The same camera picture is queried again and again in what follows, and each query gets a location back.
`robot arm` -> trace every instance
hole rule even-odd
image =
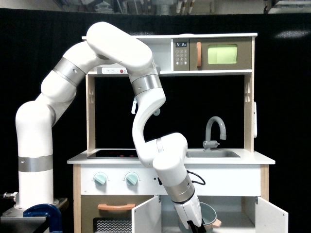
[[[113,32],[109,38],[102,28]],[[88,45],[97,53],[127,68],[138,103],[132,136],[139,160],[153,167],[175,203],[186,228],[206,232],[202,225],[201,207],[193,183],[184,166],[187,141],[179,133],[145,142],[143,130],[149,117],[165,102],[164,91],[155,68],[152,52],[145,44],[106,23],[97,23],[87,32]]]
[[[201,227],[200,203],[183,164],[186,139],[173,133],[150,142],[144,140],[145,123],[165,102],[152,52],[105,22],[90,27],[86,42],[70,48],[44,79],[39,97],[17,112],[20,206],[53,202],[52,126],[73,101],[83,77],[98,65],[113,63],[127,68],[138,102],[132,133],[140,161],[155,168],[185,227],[189,223]]]

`gray pot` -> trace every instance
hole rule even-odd
[[[220,220],[217,219],[216,211],[209,205],[200,202],[202,219],[204,221],[203,225],[207,233],[213,232],[213,228],[219,228],[222,224]],[[192,233],[191,228],[186,229],[185,226],[179,221],[179,229],[182,233]]]

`black background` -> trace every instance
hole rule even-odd
[[[269,201],[289,212],[290,232],[308,232],[310,218],[309,131],[311,34],[277,37],[284,31],[311,31],[311,14],[134,16],[0,9],[0,194],[18,191],[15,114],[40,94],[44,77],[67,49],[81,42],[95,22],[106,21],[130,34],[258,33],[255,45],[255,101],[258,137],[255,150],[274,159]],[[182,133],[189,148],[200,148],[205,126],[221,117],[227,140],[221,148],[243,147],[243,76],[162,77],[167,101],[145,127],[147,140]],[[53,128],[54,196],[67,197],[64,232],[73,232],[72,165],[86,150],[85,83]],[[133,148],[128,78],[96,79],[98,148]],[[0,200],[3,212],[12,203]]]

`toy kitchen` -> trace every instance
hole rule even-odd
[[[244,148],[215,149],[207,123],[204,147],[188,149],[184,164],[200,202],[212,207],[207,232],[287,233],[288,213],[269,203],[269,165],[254,151],[257,136],[254,102],[256,33],[136,36],[152,51],[160,78],[244,76]],[[126,68],[103,65],[86,75],[87,150],[73,165],[74,232],[184,233],[174,203],[153,168],[144,167],[135,149],[96,148],[95,79],[127,76]]]

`orange handle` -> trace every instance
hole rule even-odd
[[[201,66],[201,58],[202,58],[202,54],[201,54],[201,42],[197,42],[197,43],[196,43],[196,48],[197,48],[197,50],[198,50],[198,60],[197,60],[196,67],[200,67],[200,66]]]
[[[99,204],[99,210],[131,210],[135,207],[135,204],[127,204],[127,205],[107,205],[107,204]]]
[[[222,222],[218,219],[216,219],[212,224],[204,226],[206,230],[211,228],[219,228],[222,225]]]

